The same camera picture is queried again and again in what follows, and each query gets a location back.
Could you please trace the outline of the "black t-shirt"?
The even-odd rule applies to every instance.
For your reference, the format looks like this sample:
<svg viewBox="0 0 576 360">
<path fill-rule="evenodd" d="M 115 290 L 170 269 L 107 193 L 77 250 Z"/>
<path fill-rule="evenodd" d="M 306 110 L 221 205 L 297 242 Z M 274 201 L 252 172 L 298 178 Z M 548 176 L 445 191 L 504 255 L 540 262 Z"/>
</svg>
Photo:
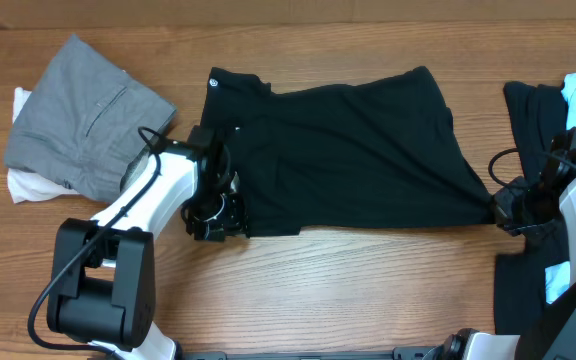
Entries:
<svg viewBox="0 0 576 360">
<path fill-rule="evenodd" d="M 464 158 L 430 71 L 276 93 L 213 68 L 201 117 L 230 151 L 251 236 L 309 226 L 489 224 L 492 197 Z"/>
</svg>

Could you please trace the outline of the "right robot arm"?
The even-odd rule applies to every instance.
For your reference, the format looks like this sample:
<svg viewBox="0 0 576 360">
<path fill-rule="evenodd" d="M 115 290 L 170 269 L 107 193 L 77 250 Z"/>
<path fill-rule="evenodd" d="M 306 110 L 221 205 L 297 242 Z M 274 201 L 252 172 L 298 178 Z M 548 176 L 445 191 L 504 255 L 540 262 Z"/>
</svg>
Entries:
<svg viewBox="0 0 576 360">
<path fill-rule="evenodd" d="M 425 351 L 426 359 L 576 359 L 576 127 L 557 135 L 544 154 L 539 180 L 518 177 L 494 196 L 496 224 L 536 241 L 552 227 L 567 231 L 569 287 L 521 335 L 491 335 L 464 328 Z"/>
</svg>

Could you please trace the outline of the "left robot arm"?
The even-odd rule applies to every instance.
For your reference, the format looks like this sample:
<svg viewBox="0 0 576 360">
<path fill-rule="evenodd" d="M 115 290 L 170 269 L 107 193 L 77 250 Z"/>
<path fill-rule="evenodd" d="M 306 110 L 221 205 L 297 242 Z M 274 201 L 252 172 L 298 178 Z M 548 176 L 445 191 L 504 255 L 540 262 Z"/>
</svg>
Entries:
<svg viewBox="0 0 576 360">
<path fill-rule="evenodd" d="M 154 322 L 154 243 L 179 215 L 198 241 L 222 242 L 247 232 L 231 154 L 213 129 L 196 126 L 185 141 L 146 127 L 147 165 L 108 208 L 89 220 L 67 219 L 55 240 L 51 280 L 33 305 L 47 326 L 70 339 L 70 349 L 109 359 L 180 359 L 179 343 Z"/>
</svg>

